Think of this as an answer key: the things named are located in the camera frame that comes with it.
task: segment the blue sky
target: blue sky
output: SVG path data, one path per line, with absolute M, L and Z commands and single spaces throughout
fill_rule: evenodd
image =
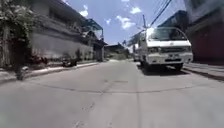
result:
M 143 26 L 142 15 L 147 24 L 158 14 L 166 0 L 63 0 L 86 18 L 93 18 L 104 28 L 108 44 L 129 40 Z M 155 23 L 162 23 L 177 10 L 185 10 L 183 0 L 173 0 Z

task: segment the building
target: building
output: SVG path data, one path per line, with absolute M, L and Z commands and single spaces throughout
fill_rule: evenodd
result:
M 186 11 L 179 10 L 158 27 L 178 27 L 183 32 L 187 29 L 189 19 Z
M 15 3 L 30 7 L 34 12 L 37 24 L 31 33 L 34 54 L 47 58 L 69 54 L 77 58 L 79 52 L 83 60 L 103 58 L 103 54 L 98 54 L 103 52 L 104 43 L 94 34 L 95 30 L 102 30 L 102 27 L 80 15 L 62 0 L 15 0 Z
M 128 50 L 125 49 L 124 46 L 122 46 L 120 43 L 116 44 L 116 45 L 108 45 L 105 46 L 105 56 L 107 58 L 111 58 L 111 59 L 117 59 L 117 60 L 121 60 L 121 59 L 125 59 L 128 56 Z
M 224 1 L 185 0 L 196 60 L 224 60 Z

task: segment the van grille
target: van grille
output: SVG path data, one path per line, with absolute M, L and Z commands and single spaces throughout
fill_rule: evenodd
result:
M 185 52 L 185 48 L 183 48 L 183 47 L 161 48 L 161 53 L 175 53 L 175 52 Z

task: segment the white building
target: white building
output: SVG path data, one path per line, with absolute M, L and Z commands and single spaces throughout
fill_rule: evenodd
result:
M 40 23 L 31 34 L 35 54 L 59 58 L 66 53 L 75 58 L 77 51 L 80 51 L 82 59 L 93 58 L 93 48 L 98 42 L 85 37 L 88 34 L 83 33 L 83 28 L 87 19 L 77 11 L 61 0 L 15 2 L 30 7 L 35 14 L 36 23 Z

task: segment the white cloud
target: white cloud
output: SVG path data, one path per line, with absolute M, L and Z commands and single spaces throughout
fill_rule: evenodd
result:
M 131 14 L 140 13 L 142 10 L 139 7 L 133 7 L 130 11 Z
M 87 5 L 83 5 L 85 10 L 88 10 L 88 6 Z
M 121 0 L 122 2 L 129 2 L 130 0 Z
M 89 13 L 88 13 L 88 6 L 87 5 L 83 5 L 83 8 L 84 8 L 84 10 L 83 11 L 80 11 L 79 13 L 82 16 L 87 17 L 89 15 Z
M 127 30 L 128 28 L 135 25 L 135 23 L 131 22 L 129 18 L 117 16 L 116 19 L 118 19 L 121 22 L 122 28 Z
M 106 23 L 110 25 L 111 19 L 106 20 Z

